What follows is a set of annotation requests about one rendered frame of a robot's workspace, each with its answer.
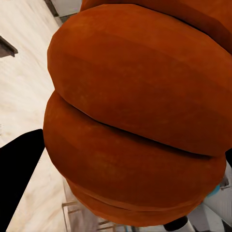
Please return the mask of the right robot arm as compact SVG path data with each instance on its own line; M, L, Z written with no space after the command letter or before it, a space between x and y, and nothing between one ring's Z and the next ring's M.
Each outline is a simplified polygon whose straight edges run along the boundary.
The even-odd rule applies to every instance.
M194 232L194 229L186 216L163 225L166 232Z

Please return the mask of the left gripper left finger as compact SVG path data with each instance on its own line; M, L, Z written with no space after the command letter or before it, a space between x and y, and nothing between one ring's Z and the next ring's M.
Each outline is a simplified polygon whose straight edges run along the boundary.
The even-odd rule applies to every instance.
M0 232L6 229L45 148L43 129L0 148Z

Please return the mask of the pumpkin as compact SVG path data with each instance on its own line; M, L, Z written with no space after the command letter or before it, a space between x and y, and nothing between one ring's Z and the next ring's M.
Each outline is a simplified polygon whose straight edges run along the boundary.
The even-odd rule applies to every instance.
M43 139L72 193L116 225L165 225L223 180L232 0L83 0L53 35Z

